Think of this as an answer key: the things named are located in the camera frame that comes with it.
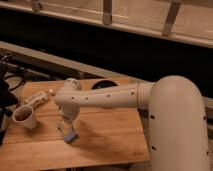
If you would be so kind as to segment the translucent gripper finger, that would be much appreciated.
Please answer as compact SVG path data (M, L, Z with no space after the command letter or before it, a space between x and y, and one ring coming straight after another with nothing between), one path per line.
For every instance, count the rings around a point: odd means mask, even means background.
M57 128L62 134L72 134L74 132L73 124L65 121L61 121Z

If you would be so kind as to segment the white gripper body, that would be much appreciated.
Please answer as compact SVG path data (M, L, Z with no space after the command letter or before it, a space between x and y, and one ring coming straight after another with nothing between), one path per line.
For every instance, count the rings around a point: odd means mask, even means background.
M59 108L60 114L63 118L63 120L69 124L71 124L79 115L80 108L79 107L72 107L70 109L68 108Z

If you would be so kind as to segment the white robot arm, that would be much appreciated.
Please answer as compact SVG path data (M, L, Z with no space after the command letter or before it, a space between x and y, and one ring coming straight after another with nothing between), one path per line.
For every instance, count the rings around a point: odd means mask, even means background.
M83 106L147 109L152 171L210 171L204 100L185 77L93 90L82 90L78 80L69 78L55 104L66 122L74 121Z

